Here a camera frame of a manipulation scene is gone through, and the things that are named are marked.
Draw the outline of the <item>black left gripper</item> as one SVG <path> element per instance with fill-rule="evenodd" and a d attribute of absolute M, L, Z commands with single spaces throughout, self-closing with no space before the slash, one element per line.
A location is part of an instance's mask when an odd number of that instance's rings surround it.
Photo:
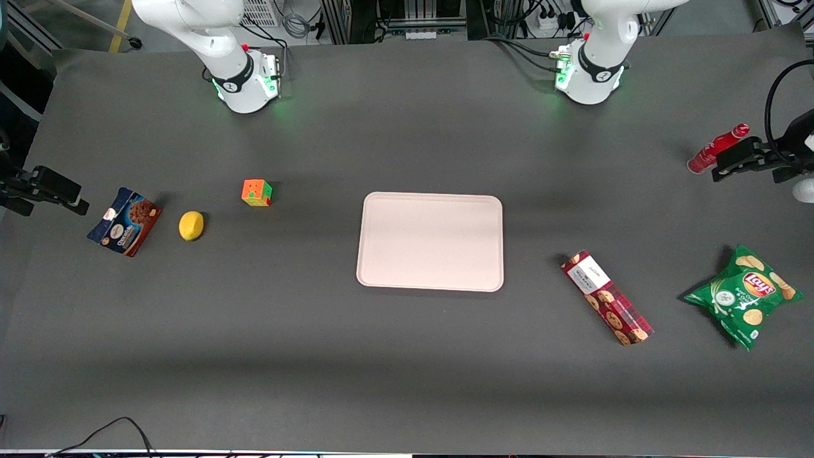
<path fill-rule="evenodd" d="M 713 183 L 745 172 L 771 170 L 774 183 L 784 183 L 797 177 L 797 164 L 790 158 L 782 159 L 774 153 L 768 143 L 762 143 L 756 136 L 742 139 L 725 151 L 725 162 L 720 160 L 712 169 Z"/>

